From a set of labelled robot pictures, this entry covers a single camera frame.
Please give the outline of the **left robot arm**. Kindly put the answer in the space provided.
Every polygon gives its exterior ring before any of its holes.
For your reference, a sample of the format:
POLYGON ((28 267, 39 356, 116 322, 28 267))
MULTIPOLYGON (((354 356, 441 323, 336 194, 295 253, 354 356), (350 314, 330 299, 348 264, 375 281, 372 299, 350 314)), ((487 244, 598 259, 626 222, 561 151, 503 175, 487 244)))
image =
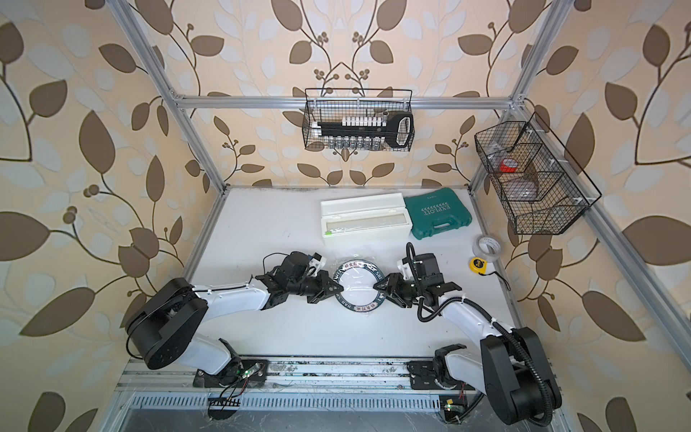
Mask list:
POLYGON ((318 253, 294 251, 272 270, 244 284, 195 286, 183 277, 170 280, 125 322, 128 354, 150 370, 173 363, 215 377, 223 385, 246 380, 259 371, 244 367, 236 350, 223 338, 199 332, 207 321, 240 312, 268 311, 292 296, 317 304, 343 293, 344 287, 324 269, 318 253))

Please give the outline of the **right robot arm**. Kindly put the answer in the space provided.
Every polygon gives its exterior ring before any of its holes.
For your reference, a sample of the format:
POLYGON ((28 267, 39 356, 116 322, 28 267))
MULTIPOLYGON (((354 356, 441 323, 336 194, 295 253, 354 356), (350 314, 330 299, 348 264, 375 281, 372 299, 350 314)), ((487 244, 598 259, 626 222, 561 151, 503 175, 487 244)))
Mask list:
POLYGON ((384 277, 374 290, 401 308, 416 309, 422 323, 451 322, 479 349, 478 355, 464 344, 437 349, 425 380, 454 391, 468 385, 507 425, 552 423, 563 399, 540 338, 528 327, 501 323, 461 286, 444 280, 433 254, 417 255, 409 248, 399 272, 384 277))

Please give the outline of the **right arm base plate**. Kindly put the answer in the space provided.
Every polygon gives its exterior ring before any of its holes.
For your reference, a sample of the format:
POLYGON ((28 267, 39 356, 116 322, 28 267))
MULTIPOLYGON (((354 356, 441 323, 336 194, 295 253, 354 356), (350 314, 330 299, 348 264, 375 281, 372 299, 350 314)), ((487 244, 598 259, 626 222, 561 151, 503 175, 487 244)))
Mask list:
POLYGON ((466 382, 456 380, 435 360, 417 360, 406 363, 410 387, 416 391, 460 391, 466 382))

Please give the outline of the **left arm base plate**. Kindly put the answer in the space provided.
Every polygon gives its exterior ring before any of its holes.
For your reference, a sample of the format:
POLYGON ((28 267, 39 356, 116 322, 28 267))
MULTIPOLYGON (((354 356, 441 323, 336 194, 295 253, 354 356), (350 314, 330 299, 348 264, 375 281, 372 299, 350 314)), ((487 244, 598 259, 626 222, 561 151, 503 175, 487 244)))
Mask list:
POLYGON ((231 360, 219 374, 207 374, 199 369, 194 376, 193 387, 205 389, 223 389, 227 387, 261 388, 268 377, 268 359, 241 358, 231 360))

